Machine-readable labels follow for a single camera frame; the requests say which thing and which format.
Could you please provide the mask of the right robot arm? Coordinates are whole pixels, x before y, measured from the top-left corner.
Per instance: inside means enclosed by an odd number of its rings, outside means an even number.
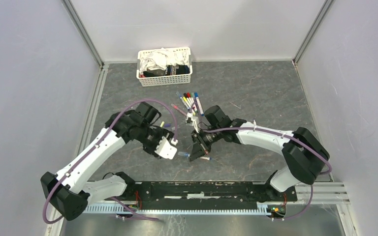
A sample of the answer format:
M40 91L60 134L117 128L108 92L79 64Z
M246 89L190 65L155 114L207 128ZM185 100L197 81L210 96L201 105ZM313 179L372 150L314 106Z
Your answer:
M189 159L193 161L208 155L212 145L220 140L264 148L281 155L286 167L276 171L264 188L265 196L271 201L278 200L290 187L300 183L313 185L319 175L332 172L328 151L304 127L294 131L262 127L245 119L231 119L218 105L210 107L204 117L209 126L202 129L199 118L187 113L186 122L194 128Z

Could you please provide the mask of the blue pen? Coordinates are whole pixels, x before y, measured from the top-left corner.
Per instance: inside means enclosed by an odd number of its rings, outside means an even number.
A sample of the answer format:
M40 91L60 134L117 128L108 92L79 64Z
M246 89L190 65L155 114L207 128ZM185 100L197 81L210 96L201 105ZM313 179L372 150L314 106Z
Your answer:
M190 153L182 152L182 151L178 152L178 155L182 157L190 157Z

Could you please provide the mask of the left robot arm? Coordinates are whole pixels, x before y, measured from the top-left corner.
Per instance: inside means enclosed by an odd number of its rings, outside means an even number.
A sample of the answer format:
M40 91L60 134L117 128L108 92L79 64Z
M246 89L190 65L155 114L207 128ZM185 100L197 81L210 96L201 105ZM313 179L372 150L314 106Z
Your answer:
M155 99L134 102L136 109L127 106L113 114L97 137L69 164L55 174L46 172L40 182L46 198L42 218L54 224L65 218L77 218L85 208L95 202L119 196L130 200L135 187L120 175L99 181L89 181L95 171L116 151L130 141L138 141L154 157L173 159L178 143L178 130L170 131L153 125L161 112L151 102L165 106Z

